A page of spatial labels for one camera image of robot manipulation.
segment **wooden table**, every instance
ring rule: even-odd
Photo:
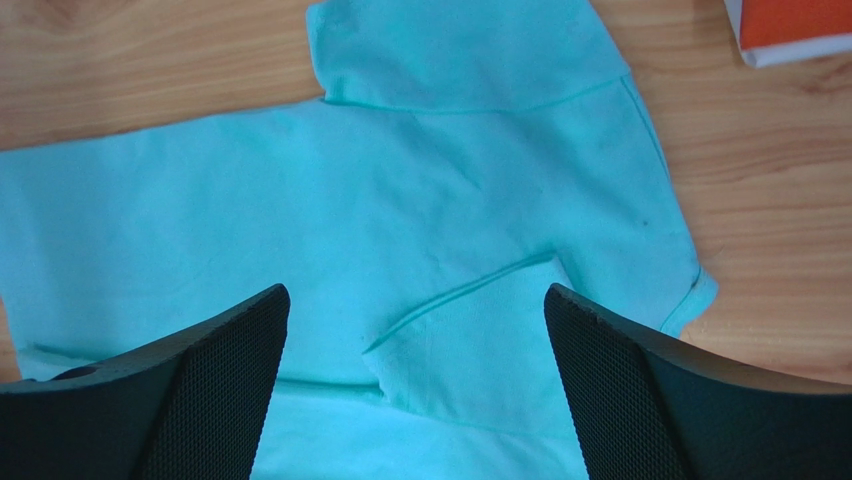
[[[320,95],[308,3],[4,0],[0,148]],[[592,3],[634,69],[721,285],[683,338],[852,383],[852,56],[751,70],[722,0]],[[0,344],[8,379],[8,337]]]

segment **seam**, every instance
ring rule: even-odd
[[[365,108],[368,110],[377,110],[382,112],[394,112],[394,113],[409,113],[416,115],[487,115],[494,113],[527,113],[533,112],[536,110],[552,108],[558,106],[563,103],[567,103],[571,100],[574,100],[578,97],[582,97],[584,95],[588,95],[594,93],[598,90],[602,90],[606,87],[611,86],[614,83],[622,82],[623,78],[630,76],[630,73],[626,73],[624,75],[620,75],[611,80],[606,80],[604,82],[595,84],[591,87],[584,88],[580,91],[571,93],[565,97],[561,97],[558,100],[554,100],[551,102],[537,103],[532,106],[518,107],[518,108],[472,108],[472,109],[460,109],[460,110],[423,110],[419,108],[403,108],[403,107],[392,107],[392,106],[384,106],[384,105],[372,105],[369,103],[355,102],[355,101],[347,101],[347,100],[338,100],[338,99],[330,99],[328,97],[321,98],[320,101],[326,103],[328,105],[340,106],[340,107],[357,107],[357,108]]]
[[[384,345],[388,340],[397,336],[397,334],[399,334],[402,330],[404,330],[408,326],[411,326],[413,323],[421,319],[427,313],[436,310],[455,300],[458,300],[461,297],[467,296],[470,293],[473,293],[487,285],[490,285],[491,283],[496,282],[497,280],[505,278],[511,273],[514,273],[527,267],[538,265],[540,263],[544,263],[546,261],[552,260],[555,257],[556,252],[552,251],[528,257],[524,260],[521,260],[520,262],[513,263],[507,267],[503,267],[496,272],[485,275],[484,277],[480,277],[477,280],[466,283],[460,287],[450,290],[449,292],[442,293],[437,297],[426,301],[419,307],[416,307],[414,310],[404,315],[401,320],[399,320],[388,331],[383,333],[372,344],[370,344],[370,346],[366,350],[364,350],[361,355],[369,355],[373,353],[373,351],[381,348],[382,345]],[[390,350],[390,352],[394,352],[398,348],[399,346],[397,345],[392,350]]]
[[[329,389],[318,388],[318,389],[303,389],[304,384],[301,382],[292,382],[289,380],[281,380],[275,379],[275,386],[273,389],[273,395],[283,396],[283,397],[295,397],[295,398],[318,398],[326,401],[333,402],[347,402],[347,403],[357,403],[359,406],[364,407],[372,407],[378,408],[381,410],[388,410],[396,414],[410,415],[412,417],[421,418],[423,420],[429,422],[435,422],[444,425],[451,425],[458,428],[479,430],[479,431],[487,431],[490,433],[494,433],[501,436],[507,437],[516,437],[516,438],[541,438],[546,440],[570,440],[573,435],[571,432],[566,432],[565,435],[549,435],[549,434],[540,434],[540,433],[529,433],[523,431],[516,430],[501,430],[496,427],[492,427],[489,425],[480,425],[478,423],[469,423],[469,422],[460,422],[457,420],[441,418],[437,416],[425,415],[423,413],[415,412],[409,409],[400,408],[395,406],[389,402],[383,401],[383,397],[381,396],[381,392],[378,391],[378,387],[375,387],[376,390],[371,389],[371,385],[353,385],[347,386],[349,390],[347,390],[344,394],[336,394],[336,392],[331,392]]]
[[[669,167],[666,164],[666,157],[663,155],[663,147],[660,145],[660,141],[657,138],[657,133],[654,130],[653,125],[651,125],[651,120],[648,118],[648,114],[646,109],[639,104],[641,99],[639,98],[639,92],[635,91],[632,85],[627,83],[628,75],[621,77],[619,80],[621,81],[621,85],[627,90],[627,95],[630,97],[630,100],[633,102],[633,108],[636,109],[636,113],[639,114],[639,118],[642,120],[642,125],[645,126],[645,133],[648,134],[648,138],[651,140],[651,143],[654,145],[654,150],[657,152],[657,161],[660,162],[660,166],[663,167],[663,171],[666,173],[666,178],[671,181],[671,173],[669,173]]]

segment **orange book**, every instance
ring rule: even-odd
[[[745,62],[763,67],[852,51],[852,0],[725,0]]]

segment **wooden surface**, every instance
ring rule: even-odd
[[[15,363],[15,348],[6,328],[6,311],[3,309],[3,301],[0,300],[0,383],[19,378],[21,374]]]
[[[4,0],[0,148],[318,95],[308,3]],[[683,338],[852,383],[852,56],[751,70],[722,0],[593,3],[634,69],[721,285]]]

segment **turquoise shirt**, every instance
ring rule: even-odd
[[[329,0],[322,99],[0,154],[25,377],[273,283],[256,478],[585,478],[550,283],[671,335],[712,301],[629,69],[585,0]]]

